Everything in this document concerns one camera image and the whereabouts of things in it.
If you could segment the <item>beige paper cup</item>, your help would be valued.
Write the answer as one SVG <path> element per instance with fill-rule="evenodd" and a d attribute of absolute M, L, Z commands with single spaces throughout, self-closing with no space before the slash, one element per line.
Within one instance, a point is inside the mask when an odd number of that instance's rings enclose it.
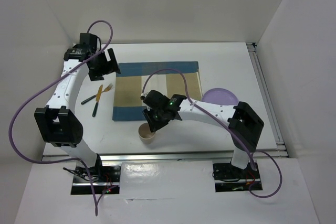
<path fill-rule="evenodd" d="M 147 123 L 143 123 L 139 126 L 138 135 L 143 144 L 151 144 L 155 139 L 155 132 L 151 132 Z"/>

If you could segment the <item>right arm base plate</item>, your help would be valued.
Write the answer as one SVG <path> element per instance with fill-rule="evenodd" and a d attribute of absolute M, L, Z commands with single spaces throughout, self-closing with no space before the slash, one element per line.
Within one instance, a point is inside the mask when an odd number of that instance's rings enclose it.
<path fill-rule="evenodd" d="M 250 164 L 246 169 L 240 169 L 231 163 L 214 163 L 212 177 L 217 193 L 249 191 L 250 185 L 252 190 L 263 188 L 259 171 L 254 171 Z"/>

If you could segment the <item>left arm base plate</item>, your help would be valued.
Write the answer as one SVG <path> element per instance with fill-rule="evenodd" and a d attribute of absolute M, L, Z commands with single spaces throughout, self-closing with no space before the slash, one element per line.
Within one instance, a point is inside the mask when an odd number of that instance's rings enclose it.
<path fill-rule="evenodd" d="M 87 172 L 84 168 L 75 169 L 63 168 L 73 176 L 71 195 L 91 195 L 91 185 Z M 116 195 L 120 193 L 121 166 L 102 166 L 100 174 L 91 173 L 95 194 L 105 193 Z"/>

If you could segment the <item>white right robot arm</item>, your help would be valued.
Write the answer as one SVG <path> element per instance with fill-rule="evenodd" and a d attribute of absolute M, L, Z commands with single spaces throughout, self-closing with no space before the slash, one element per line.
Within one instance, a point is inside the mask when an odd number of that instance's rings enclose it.
<path fill-rule="evenodd" d="M 256 151 L 264 128 L 263 120 L 246 102 L 237 105 L 218 105 L 174 94 L 171 98 L 151 90 L 141 94 L 146 105 L 143 115 L 151 132 L 167 126 L 170 121 L 195 121 L 221 126 L 231 135 L 235 149 L 229 165 L 229 172 L 235 178 L 242 177 L 250 165 L 256 165 L 253 153 Z"/>

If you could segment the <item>aluminium table edge rail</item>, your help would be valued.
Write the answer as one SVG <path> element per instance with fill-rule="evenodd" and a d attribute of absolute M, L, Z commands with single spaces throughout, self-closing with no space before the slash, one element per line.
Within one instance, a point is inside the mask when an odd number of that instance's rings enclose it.
<path fill-rule="evenodd" d="M 275 158 L 287 158 L 286 150 L 266 151 Z M 165 154 L 124 154 L 124 155 L 102 155 L 102 161 L 121 162 L 121 161 L 167 161 L 167 160 L 205 160 L 205 159 L 231 159 L 233 152 L 189 152 L 189 153 L 165 153 Z M 68 156 L 46 155 L 43 161 L 56 161 L 65 159 Z"/>

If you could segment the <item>purple plastic plate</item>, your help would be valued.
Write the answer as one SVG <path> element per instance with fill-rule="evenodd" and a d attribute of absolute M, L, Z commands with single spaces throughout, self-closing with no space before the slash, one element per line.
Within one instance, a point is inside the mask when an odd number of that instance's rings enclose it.
<path fill-rule="evenodd" d="M 239 100 L 232 92 L 227 89 L 213 88 L 204 93 L 202 102 L 217 105 L 237 105 Z"/>

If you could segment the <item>aluminium side frame rail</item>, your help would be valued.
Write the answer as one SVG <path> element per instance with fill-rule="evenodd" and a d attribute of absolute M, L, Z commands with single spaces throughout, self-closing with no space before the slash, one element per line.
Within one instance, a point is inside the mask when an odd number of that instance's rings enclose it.
<path fill-rule="evenodd" d="M 280 152 L 280 154 L 273 154 L 273 156 L 288 156 L 287 148 L 285 146 L 285 143 L 283 141 L 282 133 L 280 131 L 280 127 L 278 124 L 278 120 L 275 115 L 274 108 L 272 106 L 270 94 L 267 88 L 266 80 L 256 53 L 256 43 L 254 42 L 248 42 L 246 44 L 247 50 L 253 65 L 253 69 L 258 81 L 258 85 L 261 91 L 262 99 L 265 104 L 265 108 L 267 111 L 268 119 L 270 122 L 270 126 L 272 129 L 272 133 L 275 137 L 275 143 L 277 145 L 277 150 L 276 152 Z"/>

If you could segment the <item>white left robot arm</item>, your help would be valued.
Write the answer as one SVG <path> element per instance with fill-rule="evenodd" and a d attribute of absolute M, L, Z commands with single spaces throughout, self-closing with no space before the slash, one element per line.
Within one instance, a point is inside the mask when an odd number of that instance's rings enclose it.
<path fill-rule="evenodd" d="M 113 49 L 108 49 L 107 52 L 110 59 L 102 52 L 75 69 L 75 66 L 97 52 L 99 42 L 96 35 L 80 34 L 79 43 L 65 52 L 62 73 L 64 79 L 57 84 L 46 106 L 37 108 L 34 113 L 44 142 L 62 149 L 72 158 L 79 158 L 81 161 L 77 164 L 77 170 L 85 173 L 93 182 L 103 177 L 104 169 L 100 156 L 83 140 L 83 126 L 75 116 L 77 97 L 85 77 L 99 81 L 107 74 L 121 72 Z"/>

